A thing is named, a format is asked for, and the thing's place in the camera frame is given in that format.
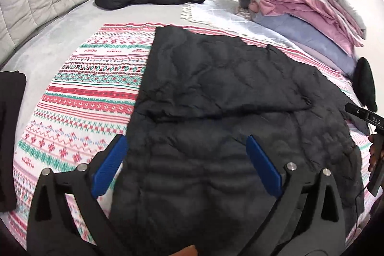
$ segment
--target mattress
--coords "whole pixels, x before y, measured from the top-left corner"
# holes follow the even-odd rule
[[[89,0],[41,28],[2,69],[18,70],[27,77],[15,134],[13,173],[18,207],[1,216],[22,246],[26,247],[29,206],[41,170],[51,167],[61,172],[88,163],[115,134],[125,132],[156,26],[189,25],[188,29],[194,32],[233,36],[227,30],[213,29],[214,25],[202,27],[181,19],[181,13],[182,6],[177,5],[136,5],[107,11]],[[294,60],[316,66],[358,103],[350,81],[270,32],[260,28],[244,40],[258,46],[271,43]],[[362,152],[366,185],[369,142],[352,125],[350,132]],[[98,198],[106,215],[113,185],[114,181],[107,193]],[[374,200],[365,194],[361,219]],[[74,199],[68,196],[68,201],[82,238],[92,242]]]

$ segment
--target metal screw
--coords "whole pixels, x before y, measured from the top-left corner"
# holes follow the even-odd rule
[[[82,163],[79,166],[77,166],[77,170],[80,172],[85,172],[88,168],[88,165],[86,163]]]
[[[42,175],[43,176],[48,176],[50,172],[51,172],[51,169],[47,167],[47,168],[42,170]]]
[[[323,174],[326,175],[326,176],[330,176],[331,175],[331,171],[327,168],[324,168],[323,169]]]
[[[289,163],[287,163],[287,168],[291,171],[294,171],[297,169],[297,165],[293,162],[289,162]]]

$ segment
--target gray bed sheet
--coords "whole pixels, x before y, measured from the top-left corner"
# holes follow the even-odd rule
[[[105,23],[200,25],[180,18],[180,5],[134,5],[104,10],[89,0],[40,29],[8,60],[1,71],[19,71],[27,78],[15,134],[15,146],[36,104],[70,55]]]

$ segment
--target patterned blanket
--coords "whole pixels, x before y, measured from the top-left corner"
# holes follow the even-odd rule
[[[89,163],[116,134],[124,134],[139,92],[141,78],[155,28],[162,24],[105,24],[82,44],[57,72],[37,104],[33,116],[18,142],[13,175],[18,198],[16,210],[7,213],[7,226],[26,247],[28,213],[40,172],[50,167],[54,172],[73,170],[79,163]],[[234,36],[224,30],[183,26],[191,32]],[[242,39],[251,45],[268,42]],[[358,103],[351,82],[316,59],[294,48],[277,46],[292,59],[316,66],[347,96]],[[354,126],[351,136],[362,153],[362,176],[368,181],[369,142]],[[115,180],[98,202],[108,216]],[[76,202],[67,196],[70,210],[81,237],[92,242]],[[375,198],[365,194],[366,211]]]

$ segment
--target blue rubber pad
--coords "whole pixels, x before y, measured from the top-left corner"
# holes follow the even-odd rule
[[[116,171],[128,152],[128,148],[129,146],[125,136],[122,136],[112,147],[98,171],[93,175],[91,193],[94,198],[107,192]]]
[[[282,177],[253,136],[246,140],[246,153],[268,194],[279,198],[283,193]]]

